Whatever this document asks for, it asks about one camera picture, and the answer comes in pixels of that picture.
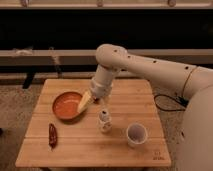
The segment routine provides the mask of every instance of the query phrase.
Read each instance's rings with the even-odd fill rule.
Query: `small bottle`
[[[103,109],[99,113],[99,128],[103,133],[109,132],[112,128],[111,116],[107,109]]]

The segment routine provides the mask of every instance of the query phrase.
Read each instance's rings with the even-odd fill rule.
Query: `table leg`
[[[48,168],[48,167],[40,167],[40,169],[41,169],[42,171],[51,171],[51,169]]]

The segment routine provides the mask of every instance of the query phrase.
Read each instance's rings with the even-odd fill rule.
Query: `cable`
[[[165,95],[165,94],[158,94],[156,96],[154,96],[154,100],[155,100],[155,104],[156,104],[156,107],[162,111],[165,111],[165,112],[178,112],[178,111],[185,111],[185,109],[164,109],[162,107],[160,107],[158,104],[157,104],[157,98],[158,97],[167,97],[169,98],[170,100],[173,100],[174,102],[176,102],[177,104],[185,107],[180,101],[176,100],[175,98],[171,97],[171,96],[168,96],[168,95]]]

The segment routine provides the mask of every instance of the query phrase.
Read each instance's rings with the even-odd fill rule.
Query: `black wall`
[[[213,10],[0,10],[0,49],[213,48]]]

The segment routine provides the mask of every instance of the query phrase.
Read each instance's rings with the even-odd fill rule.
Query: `orange bowl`
[[[82,95],[77,92],[65,92],[59,95],[52,106],[53,113],[62,120],[70,120],[79,115],[78,104]]]

